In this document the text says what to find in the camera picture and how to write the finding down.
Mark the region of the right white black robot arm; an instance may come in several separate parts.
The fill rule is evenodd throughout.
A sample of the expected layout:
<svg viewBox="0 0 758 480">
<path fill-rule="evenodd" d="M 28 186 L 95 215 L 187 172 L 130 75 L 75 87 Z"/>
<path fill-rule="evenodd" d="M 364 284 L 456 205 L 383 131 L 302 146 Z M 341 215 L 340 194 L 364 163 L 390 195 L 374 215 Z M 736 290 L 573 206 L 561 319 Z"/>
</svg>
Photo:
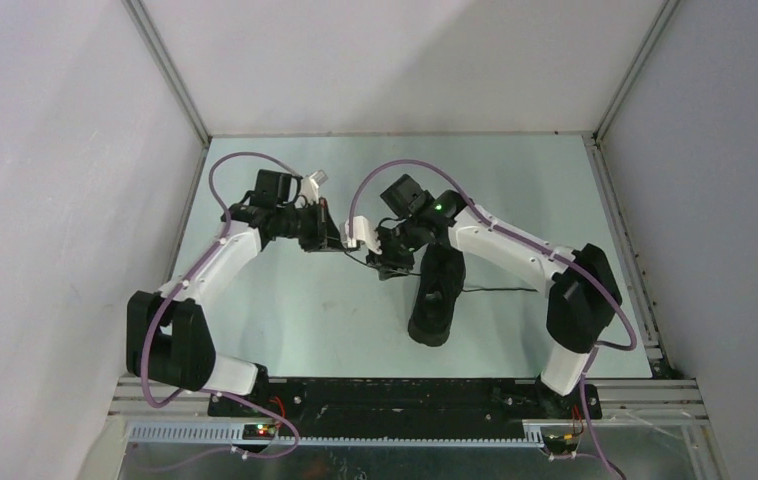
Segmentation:
<svg viewBox="0 0 758 480">
<path fill-rule="evenodd" d="M 368 263 L 381 279 L 409 273 L 415 252 L 426 251 L 408 321 L 411 339 L 429 347 L 448 341 L 464 290 L 465 260 L 485 260 L 547 299 L 549 353 L 538 375 L 542 385 L 536 402 L 551 418 L 571 411 L 577 403 L 575 388 L 602 344 L 602 331 L 623 314 L 606 254 L 593 244 L 576 250 L 546 242 L 490 215 L 459 187 L 433 196 L 407 174 L 381 198 L 396 226 L 359 216 L 352 204 L 343 225 L 344 242 L 366 245 Z"/>
</svg>

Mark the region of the black sneaker shoe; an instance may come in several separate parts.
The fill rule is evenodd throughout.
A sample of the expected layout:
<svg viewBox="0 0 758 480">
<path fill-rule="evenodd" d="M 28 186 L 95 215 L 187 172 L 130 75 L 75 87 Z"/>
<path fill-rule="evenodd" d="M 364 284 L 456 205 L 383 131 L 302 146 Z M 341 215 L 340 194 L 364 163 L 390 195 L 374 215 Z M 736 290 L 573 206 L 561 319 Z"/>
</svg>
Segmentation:
<svg viewBox="0 0 758 480">
<path fill-rule="evenodd" d="M 440 347 L 447 342 L 455 305 L 465 280 L 466 265 L 462 252 L 438 244 L 427 247 L 408 321 L 412 340 L 429 347 Z"/>
</svg>

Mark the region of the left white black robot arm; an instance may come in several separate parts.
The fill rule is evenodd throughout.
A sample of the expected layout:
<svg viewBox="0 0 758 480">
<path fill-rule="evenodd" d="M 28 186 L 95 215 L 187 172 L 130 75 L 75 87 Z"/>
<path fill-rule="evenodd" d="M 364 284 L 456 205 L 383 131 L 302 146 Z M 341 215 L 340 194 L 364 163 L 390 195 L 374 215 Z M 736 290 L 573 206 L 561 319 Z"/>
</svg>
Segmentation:
<svg viewBox="0 0 758 480">
<path fill-rule="evenodd" d="M 181 390 L 232 393 L 247 416 L 266 412 L 271 390 L 258 381 L 262 366 L 218 353 L 205 309 L 278 238 L 295 239 L 308 253 L 344 251 L 319 193 L 326 179 L 322 170 L 305 177 L 259 171 L 254 188 L 224 207 L 214 240 L 186 274 L 128 301 L 128 372 Z"/>
</svg>

